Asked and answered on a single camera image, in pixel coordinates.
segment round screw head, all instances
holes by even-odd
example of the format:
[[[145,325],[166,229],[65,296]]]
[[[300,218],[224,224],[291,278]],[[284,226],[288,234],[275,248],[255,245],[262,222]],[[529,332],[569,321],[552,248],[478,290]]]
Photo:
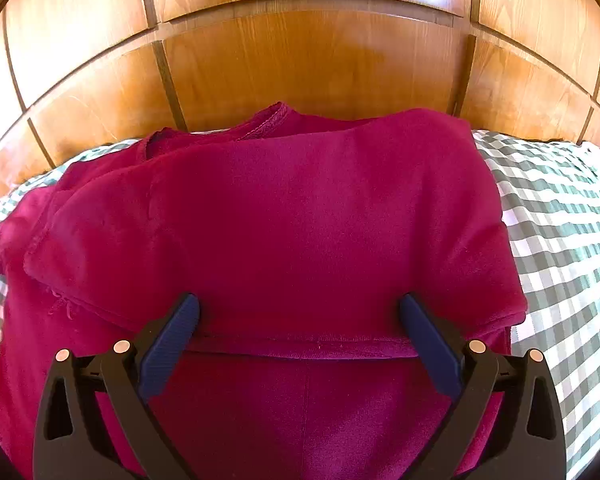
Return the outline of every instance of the round screw head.
[[[121,339],[115,345],[113,345],[113,351],[116,354],[123,354],[130,348],[131,348],[131,343],[129,341],[127,341],[126,339]]]
[[[533,348],[529,351],[529,357],[531,357],[536,363],[541,363],[544,359],[544,355],[537,348]]]
[[[69,358],[69,351],[66,348],[59,350],[56,354],[56,361],[62,362],[66,361]]]
[[[471,350],[471,352],[483,354],[486,349],[487,346],[480,340],[472,339],[469,341],[469,350]]]

